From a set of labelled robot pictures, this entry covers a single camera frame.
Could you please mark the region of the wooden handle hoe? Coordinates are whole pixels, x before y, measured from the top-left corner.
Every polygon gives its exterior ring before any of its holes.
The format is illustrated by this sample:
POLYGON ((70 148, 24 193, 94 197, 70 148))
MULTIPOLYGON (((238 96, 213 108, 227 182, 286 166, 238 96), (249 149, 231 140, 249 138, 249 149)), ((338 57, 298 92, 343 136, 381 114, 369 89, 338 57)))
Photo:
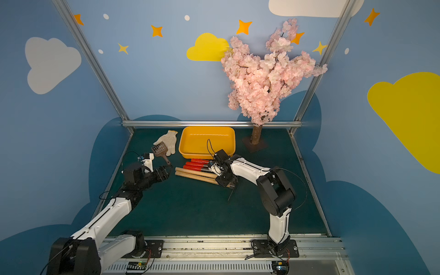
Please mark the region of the wooden handle hoe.
POLYGON ((175 171, 176 172, 181 172, 181 173, 186 173, 186 174, 191 174, 191 175, 202 176, 202 177, 205 177, 205 178, 213 178, 213 179, 215 179, 217 177, 217 175, 214 174, 214 173, 206 173, 206 172, 189 170, 189 169, 180 168, 180 167, 176 167, 175 171))
MULTIPOLYGON (((215 185, 218 185, 218 186, 220 185, 220 184, 219 184, 214 178, 210 178, 210 177, 207 177, 207 176, 201 176, 201 175, 189 174, 189 173, 181 172, 181 171, 176 171, 176 172, 175 172, 175 175, 176 175, 176 176, 181 176, 181 177, 184 177, 184 178, 194 179, 194 180, 197 180, 197 181, 202 181, 202 182, 207 182, 207 183, 215 184, 215 185)), ((228 198, 228 200, 230 200, 232 194, 233 194, 234 191, 236 190, 236 186, 235 186, 234 183, 233 183, 233 184, 230 184, 230 183, 229 183, 229 184, 227 184, 227 185, 225 186, 225 188, 228 188, 228 189, 231 190, 230 196, 229 196, 229 198, 228 198)))

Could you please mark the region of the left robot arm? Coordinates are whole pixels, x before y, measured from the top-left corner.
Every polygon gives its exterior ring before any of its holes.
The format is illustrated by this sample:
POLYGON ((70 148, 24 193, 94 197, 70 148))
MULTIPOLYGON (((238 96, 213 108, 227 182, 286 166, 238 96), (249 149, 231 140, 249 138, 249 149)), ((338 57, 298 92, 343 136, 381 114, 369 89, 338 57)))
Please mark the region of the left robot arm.
POLYGON ((138 205, 145 190, 170 176, 170 165, 150 170, 135 164, 123 172, 125 181, 108 205, 83 228, 59 238, 50 249, 43 272, 48 275, 100 275, 124 256, 150 258, 141 231, 126 230, 110 243, 103 242, 114 227, 138 205))

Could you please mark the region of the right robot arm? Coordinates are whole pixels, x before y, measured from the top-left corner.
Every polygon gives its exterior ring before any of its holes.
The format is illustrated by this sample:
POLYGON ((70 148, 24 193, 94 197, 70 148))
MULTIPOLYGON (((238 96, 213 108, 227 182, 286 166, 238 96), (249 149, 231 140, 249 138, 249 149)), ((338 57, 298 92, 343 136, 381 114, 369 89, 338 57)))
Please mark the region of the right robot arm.
POLYGON ((269 249, 279 252, 286 248, 290 241, 289 219, 292 205, 297 198, 285 175, 286 170, 280 167, 262 167, 239 155, 230 157, 224 150, 213 155, 209 169, 217 176, 216 182, 223 187, 236 184, 239 177, 258 187, 262 204, 269 213, 269 249))

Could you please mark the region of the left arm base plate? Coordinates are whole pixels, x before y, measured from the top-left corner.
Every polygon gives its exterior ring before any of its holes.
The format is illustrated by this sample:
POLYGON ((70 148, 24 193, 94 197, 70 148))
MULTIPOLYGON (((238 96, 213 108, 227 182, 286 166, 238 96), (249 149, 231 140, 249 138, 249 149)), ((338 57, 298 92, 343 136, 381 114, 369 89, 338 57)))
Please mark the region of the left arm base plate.
POLYGON ((147 239, 143 248, 124 255, 123 259, 159 259, 163 253, 163 245, 162 239, 147 239))

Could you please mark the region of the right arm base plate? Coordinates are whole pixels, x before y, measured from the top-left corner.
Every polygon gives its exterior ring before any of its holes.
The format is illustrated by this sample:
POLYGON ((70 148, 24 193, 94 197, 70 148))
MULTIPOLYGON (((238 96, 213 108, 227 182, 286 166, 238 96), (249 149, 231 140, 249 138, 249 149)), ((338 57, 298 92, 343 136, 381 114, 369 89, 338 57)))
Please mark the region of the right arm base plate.
POLYGON ((267 239, 252 239, 250 242, 253 255, 256 258, 299 258, 299 248, 294 239, 287 239, 281 244, 275 244, 267 239))

